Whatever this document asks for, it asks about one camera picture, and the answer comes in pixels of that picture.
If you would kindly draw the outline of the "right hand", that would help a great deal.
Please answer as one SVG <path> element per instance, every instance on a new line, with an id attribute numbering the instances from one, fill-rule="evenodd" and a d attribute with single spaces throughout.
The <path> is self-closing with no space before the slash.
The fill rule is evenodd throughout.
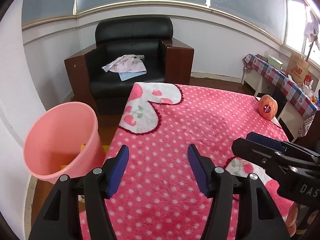
<path id="1" fill-rule="evenodd" d="M 318 210 L 313 211 L 313 213 L 308 217 L 307 219 L 308 225 L 312 224 L 318 212 L 319 212 Z M 299 204 L 294 202 L 289 209 L 289 213 L 287 215 L 287 219 L 285 222 L 290 237 L 292 237 L 296 233 L 296 229 L 297 229 L 296 220 L 298 217 L 298 213 L 299 213 Z"/>

